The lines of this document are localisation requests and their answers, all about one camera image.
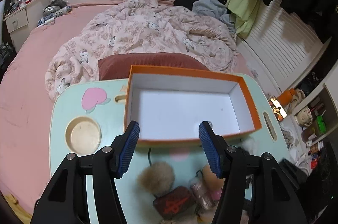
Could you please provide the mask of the brown plush bear toy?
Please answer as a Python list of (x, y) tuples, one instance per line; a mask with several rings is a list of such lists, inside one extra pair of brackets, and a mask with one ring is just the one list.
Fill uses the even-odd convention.
[(219, 191), (223, 188), (225, 179), (218, 178), (212, 171), (208, 164), (202, 168), (203, 179), (206, 187), (211, 191)]

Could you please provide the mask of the white fluffy pompom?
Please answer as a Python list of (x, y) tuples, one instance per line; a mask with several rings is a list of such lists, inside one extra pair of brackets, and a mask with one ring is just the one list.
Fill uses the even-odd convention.
[(242, 139), (238, 146), (252, 155), (256, 155), (259, 149), (259, 143), (252, 137)]

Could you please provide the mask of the tan fluffy scrunchie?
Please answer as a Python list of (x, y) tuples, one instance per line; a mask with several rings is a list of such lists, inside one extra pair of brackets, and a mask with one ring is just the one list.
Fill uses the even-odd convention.
[(154, 196), (162, 196), (172, 189), (175, 174), (167, 162), (155, 162), (145, 168), (137, 178), (138, 184)]

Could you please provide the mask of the clear plastic packet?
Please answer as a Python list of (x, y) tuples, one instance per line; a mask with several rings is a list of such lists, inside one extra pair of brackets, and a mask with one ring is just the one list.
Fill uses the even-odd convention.
[(199, 177), (194, 177), (190, 180), (190, 190), (193, 193), (198, 205), (204, 210), (211, 210), (215, 207), (213, 201), (204, 180)]

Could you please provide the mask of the black pouch red print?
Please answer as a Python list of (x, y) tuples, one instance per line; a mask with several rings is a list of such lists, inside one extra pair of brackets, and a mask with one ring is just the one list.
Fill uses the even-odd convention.
[(190, 190), (179, 186), (168, 194), (157, 197), (153, 201), (153, 207), (165, 220), (173, 219), (178, 214), (185, 212), (195, 205), (195, 198)]

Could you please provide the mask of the orange cardboard box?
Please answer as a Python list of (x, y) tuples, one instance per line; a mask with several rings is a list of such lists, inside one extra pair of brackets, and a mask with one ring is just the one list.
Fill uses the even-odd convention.
[(159, 66), (131, 66), (124, 125), (131, 121), (143, 147), (197, 145), (203, 121), (228, 139), (262, 127), (244, 77)]

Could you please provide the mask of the mint green lap table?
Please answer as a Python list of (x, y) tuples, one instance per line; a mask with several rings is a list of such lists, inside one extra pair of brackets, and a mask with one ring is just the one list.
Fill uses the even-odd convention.
[[(254, 138), (258, 153), (271, 153), (276, 160), (289, 159), (281, 129), (262, 90), (255, 80), (244, 75), (256, 105), (261, 129), (249, 135), (228, 139), (239, 145), (242, 139)], [(50, 125), (50, 168), (56, 171), (65, 156), (74, 152), (88, 155), (110, 145), (124, 132), (125, 94), (127, 80), (107, 80), (75, 84), (57, 98)], [(138, 145), (130, 167), (115, 184), (128, 223), (159, 223), (160, 214), (153, 207), (153, 196), (137, 183), (137, 177), (150, 163), (165, 161), (174, 170), (174, 186), (188, 186), (190, 180), (207, 163), (200, 142), (197, 145)]]

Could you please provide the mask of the orange bottle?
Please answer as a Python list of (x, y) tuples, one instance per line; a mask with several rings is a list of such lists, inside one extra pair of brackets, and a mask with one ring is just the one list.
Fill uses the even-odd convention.
[(285, 90), (282, 94), (280, 94), (277, 97), (277, 100), (280, 103), (280, 105), (282, 105), (282, 107), (285, 107), (292, 102), (293, 96), (295, 94), (296, 94), (295, 89), (291, 88), (289, 90)]

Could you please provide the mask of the white shelf unit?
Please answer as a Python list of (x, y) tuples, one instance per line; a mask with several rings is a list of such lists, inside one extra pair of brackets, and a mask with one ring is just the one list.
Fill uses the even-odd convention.
[[(303, 132), (311, 125), (314, 126), (317, 119), (321, 119), (324, 125), (323, 132), (304, 137)], [(281, 127), (290, 130), (295, 140), (294, 148), (306, 154), (312, 143), (337, 134), (337, 96), (326, 83), (319, 84), (282, 121)]]

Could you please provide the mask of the pink floral duvet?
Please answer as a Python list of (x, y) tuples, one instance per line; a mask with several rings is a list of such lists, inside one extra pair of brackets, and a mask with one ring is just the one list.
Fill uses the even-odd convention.
[(227, 25), (182, 6), (129, 0), (97, 14), (79, 35), (64, 43), (45, 74), (55, 100), (72, 84), (97, 81), (98, 61), (111, 55), (182, 53), (211, 71), (233, 72), (238, 50)]

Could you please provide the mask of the grey clothes pile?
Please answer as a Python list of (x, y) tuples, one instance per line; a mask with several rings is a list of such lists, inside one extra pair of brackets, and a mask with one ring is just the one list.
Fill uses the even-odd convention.
[(193, 3), (192, 11), (199, 16), (210, 16), (227, 25), (229, 31), (235, 31), (236, 17), (218, 0), (199, 0)]

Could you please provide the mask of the yellow-green hanging cloth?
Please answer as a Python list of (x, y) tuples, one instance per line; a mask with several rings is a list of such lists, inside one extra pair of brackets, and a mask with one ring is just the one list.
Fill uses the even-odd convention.
[(256, 20), (261, 0), (228, 0), (226, 7), (235, 15), (236, 35), (245, 39)]

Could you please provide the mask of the black clothes pile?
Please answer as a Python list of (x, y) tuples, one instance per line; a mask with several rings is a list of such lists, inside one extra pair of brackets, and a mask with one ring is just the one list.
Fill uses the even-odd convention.
[(183, 6), (192, 10), (194, 2), (199, 0), (174, 0), (174, 6)]

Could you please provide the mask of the striped clothes on bed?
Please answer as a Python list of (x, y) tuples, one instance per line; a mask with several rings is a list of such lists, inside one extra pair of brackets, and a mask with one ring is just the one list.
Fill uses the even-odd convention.
[(42, 18), (37, 22), (37, 27), (55, 22), (55, 19), (72, 11), (73, 7), (64, 0), (52, 1), (43, 11)]

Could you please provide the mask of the white bedside cabinet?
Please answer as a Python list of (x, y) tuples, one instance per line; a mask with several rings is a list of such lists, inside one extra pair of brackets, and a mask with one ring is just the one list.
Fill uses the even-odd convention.
[(50, 0), (33, 0), (4, 19), (16, 52), (37, 27), (49, 3)]

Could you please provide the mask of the dark red corduroy pillow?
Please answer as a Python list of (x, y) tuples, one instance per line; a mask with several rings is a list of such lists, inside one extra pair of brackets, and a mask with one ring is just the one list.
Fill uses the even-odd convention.
[(111, 55), (98, 61), (99, 80), (125, 79), (132, 65), (161, 66), (205, 70), (208, 68), (195, 58), (179, 53), (136, 53)]

